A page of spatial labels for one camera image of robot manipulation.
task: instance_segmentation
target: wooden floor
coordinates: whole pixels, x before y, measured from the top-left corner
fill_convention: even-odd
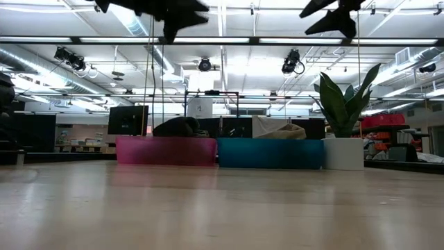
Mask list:
[[[74,162],[0,169],[0,249],[444,249],[444,176]]]

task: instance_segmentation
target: teal plastic container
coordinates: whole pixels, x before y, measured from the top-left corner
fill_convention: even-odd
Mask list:
[[[219,166],[255,169],[321,169],[322,140],[218,138]]]

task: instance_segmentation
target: potted plant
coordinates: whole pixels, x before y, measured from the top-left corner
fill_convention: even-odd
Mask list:
[[[343,94],[327,74],[321,73],[320,85],[314,86],[315,91],[320,95],[320,101],[312,98],[321,107],[335,136],[335,138],[324,139],[324,168],[364,169],[363,140],[351,138],[351,135],[362,110],[370,101],[370,84],[378,75],[380,66],[378,64],[370,69],[356,94],[352,85],[348,86]]]

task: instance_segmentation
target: pink plastic container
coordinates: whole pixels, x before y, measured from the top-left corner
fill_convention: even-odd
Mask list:
[[[119,164],[213,167],[217,143],[212,138],[133,137],[116,139]]]

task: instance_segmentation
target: monitor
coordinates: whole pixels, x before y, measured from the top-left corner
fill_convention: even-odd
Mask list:
[[[148,106],[124,106],[110,109],[108,135],[145,136],[147,126]]]

